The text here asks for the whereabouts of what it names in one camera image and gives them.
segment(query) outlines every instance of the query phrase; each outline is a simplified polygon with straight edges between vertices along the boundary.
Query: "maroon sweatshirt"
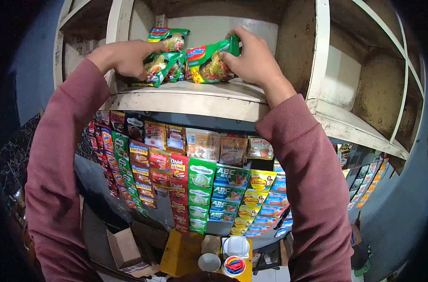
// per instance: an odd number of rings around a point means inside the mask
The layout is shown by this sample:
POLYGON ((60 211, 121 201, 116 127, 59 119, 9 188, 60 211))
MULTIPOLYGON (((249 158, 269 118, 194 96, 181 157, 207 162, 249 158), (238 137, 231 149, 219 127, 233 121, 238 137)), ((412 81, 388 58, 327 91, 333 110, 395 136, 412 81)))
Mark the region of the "maroon sweatshirt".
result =
MULTIPOLYGON (((47 281, 101 281, 79 227, 74 161, 83 128, 109 95, 98 67, 85 59, 56 89, 36 129, 26 218, 47 281)), ((291 281, 350 281, 349 193, 321 125, 299 94, 271 110, 256 131, 272 144, 286 172, 294 218, 291 281)))

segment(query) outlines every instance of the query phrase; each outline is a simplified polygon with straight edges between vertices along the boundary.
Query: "dark background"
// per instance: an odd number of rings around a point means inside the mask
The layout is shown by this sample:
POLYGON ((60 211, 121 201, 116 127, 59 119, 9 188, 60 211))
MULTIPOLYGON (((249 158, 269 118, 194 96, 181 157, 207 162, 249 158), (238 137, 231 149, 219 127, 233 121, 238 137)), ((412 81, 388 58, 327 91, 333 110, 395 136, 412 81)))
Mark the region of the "dark background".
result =
MULTIPOLYGON (((394 4, 409 23, 428 66, 428 0, 399 0, 394 4)), ((3 95, 12 89, 1 85, 6 79, 13 79, 14 76, 7 73, 8 67, 22 36, 42 6, 43 1, 38 0, 0 0, 0 149, 20 126, 16 100, 12 95, 3 95)), ((3 216, 0 207, 0 281, 34 281, 34 275, 23 263, 8 234, 3 216)), ((428 228, 409 259, 399 281, 428 281, 428 228)))

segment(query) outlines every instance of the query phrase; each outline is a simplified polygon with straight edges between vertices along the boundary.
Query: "yellow table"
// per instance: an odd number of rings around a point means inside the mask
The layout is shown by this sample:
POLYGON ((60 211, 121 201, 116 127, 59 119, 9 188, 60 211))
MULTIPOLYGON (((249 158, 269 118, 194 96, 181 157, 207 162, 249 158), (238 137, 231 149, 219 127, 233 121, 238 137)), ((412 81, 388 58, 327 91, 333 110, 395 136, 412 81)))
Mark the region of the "yellow table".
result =
MULTIPOLYGON (((179 233, 174 228, 165 246, 164 254, 162 255, 160 268, 161 271, 175 277, 180 277, 186 274, 200 272, 198 268, 198 258, 201 256, 201 241, 205 235, 188 232, 179 233)), ((249 258, 245 259, 245 271, 234 277, 241 282, 251 282, 252 273, 252 242, 247 239, 250 244, 250 251, 248 252, 249 258)), ((220 250, 220 260, 223 263, 222 249, 220 250)))

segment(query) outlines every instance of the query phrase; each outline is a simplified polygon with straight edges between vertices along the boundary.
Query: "wooden cabinet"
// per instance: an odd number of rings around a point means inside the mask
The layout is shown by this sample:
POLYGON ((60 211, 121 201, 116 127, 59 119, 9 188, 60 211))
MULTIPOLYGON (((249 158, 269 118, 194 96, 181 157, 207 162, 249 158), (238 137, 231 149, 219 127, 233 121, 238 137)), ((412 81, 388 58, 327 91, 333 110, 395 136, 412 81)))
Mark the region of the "wooden cabinet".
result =
MULTIPOLYGON (((190 29, 185 47, 195 48, 222 40, 237 25, 266 40, 328 136, 408 159, 423 112, 424 64, 413 35, 385 1, 66 0, 56 31, 55 87, 87 50, 146 40, 154 26, 190 29)), ((113 70, 106 79, 107 110, 252 122, 269 111, 263 90, 239 78, 158 88, 128 87, 113 70)))

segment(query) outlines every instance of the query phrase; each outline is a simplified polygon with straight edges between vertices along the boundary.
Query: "green noodle package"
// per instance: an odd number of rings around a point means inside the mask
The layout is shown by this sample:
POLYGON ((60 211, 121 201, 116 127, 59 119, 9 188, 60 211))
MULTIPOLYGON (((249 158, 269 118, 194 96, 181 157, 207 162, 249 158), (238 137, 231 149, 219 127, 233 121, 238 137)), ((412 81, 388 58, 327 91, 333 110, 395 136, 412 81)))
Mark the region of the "green noodle package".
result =
POLYGON ((169 70, 167 76, 164 78, 164 81, 177 82, 181 80, 185 80, 185 72, 186 72, 186 62, 187 55, 180 53, 177 61, 173 65, 173 67, 169 70))
POLYGON ((220 59, 220 52, 228 52, 238 57, 238 37, 232 35, 221 42, 187 51, 190 74, 195 83, 228 81, 234 77, 228 65, 220 59))
POLYGON ((177 63, 180 53, 151 54, 143 61, 143 68, 147 71, 147 80, 136 79, 132 86, 154 86, 159 87, 164 81, 173 65, 177 63))
POLYGON ((183 28, 154 27, 148 36, 148 42, 162 41, 167 52, 181 52, 184 40, 190 30, 183 28))

